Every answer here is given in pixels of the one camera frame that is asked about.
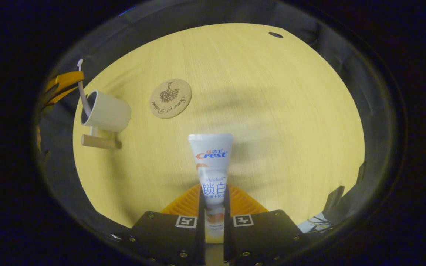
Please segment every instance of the white mug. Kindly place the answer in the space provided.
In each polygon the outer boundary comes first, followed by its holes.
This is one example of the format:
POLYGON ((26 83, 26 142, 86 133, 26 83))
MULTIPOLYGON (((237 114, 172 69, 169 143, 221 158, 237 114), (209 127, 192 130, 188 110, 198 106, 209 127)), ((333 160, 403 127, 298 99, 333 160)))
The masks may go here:
POLYGON ((81 124, 91 126, 90 135, 96 136, 97 128, 121 132, 127 127, 131 108, 125 101, 98 90, 90 93, 87 100, 91 113, 87 118, 85 112, 81 112, 81 124))

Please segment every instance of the round coaster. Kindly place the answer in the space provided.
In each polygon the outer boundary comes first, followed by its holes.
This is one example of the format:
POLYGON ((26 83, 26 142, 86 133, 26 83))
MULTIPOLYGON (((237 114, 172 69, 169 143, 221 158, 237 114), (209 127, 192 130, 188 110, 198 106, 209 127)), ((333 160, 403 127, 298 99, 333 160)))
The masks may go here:
POLYGON ((192 98, 192 88, 182 79, 169 79, 151 94, 149 106, 154 116, 172 118, 188 106, 192 98))

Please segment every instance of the cork coaster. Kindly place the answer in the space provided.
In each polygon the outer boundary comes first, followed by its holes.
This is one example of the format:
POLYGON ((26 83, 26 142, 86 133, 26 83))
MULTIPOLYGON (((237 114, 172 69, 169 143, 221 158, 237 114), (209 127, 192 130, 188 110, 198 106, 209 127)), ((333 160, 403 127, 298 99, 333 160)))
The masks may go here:
POLYGON ((182 79, 169 79, 151 94, 149 106, 154 116, 172 118, 188 106, 192 98, 192 88, 182 79))

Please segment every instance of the toothpaste tube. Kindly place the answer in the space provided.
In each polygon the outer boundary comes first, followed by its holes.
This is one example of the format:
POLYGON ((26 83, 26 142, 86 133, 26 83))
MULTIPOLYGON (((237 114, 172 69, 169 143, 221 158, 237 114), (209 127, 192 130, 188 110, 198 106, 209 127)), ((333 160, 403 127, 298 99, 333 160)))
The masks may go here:
POLYGON ((232 134, 189 135, 196 171, 206 204, 207 242, 222 243, 224 231, 224 197, 232 134))

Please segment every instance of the wooden table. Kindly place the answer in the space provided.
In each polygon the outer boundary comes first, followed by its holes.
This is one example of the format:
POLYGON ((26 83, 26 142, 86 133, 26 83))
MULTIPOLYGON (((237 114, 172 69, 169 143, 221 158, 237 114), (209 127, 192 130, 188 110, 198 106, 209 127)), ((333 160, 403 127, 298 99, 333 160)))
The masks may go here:
POLYGON ((220 24, 177 32, 118 59, 85 91, 95 89, 127 101, 132 116, 117 136, 120 150, 81 146, 89 128, 78 103, 78 176, 95 209, 127 227, 198 183, 189 134, 232 133, 228 182, 296 224, 321 212, 339 185, 346 193, 364 161, 361 121, 345 84, 281 28, 220 24), (168 79, 187 81, 193 96, 183 113, 160 119, 149 97, 168 79))

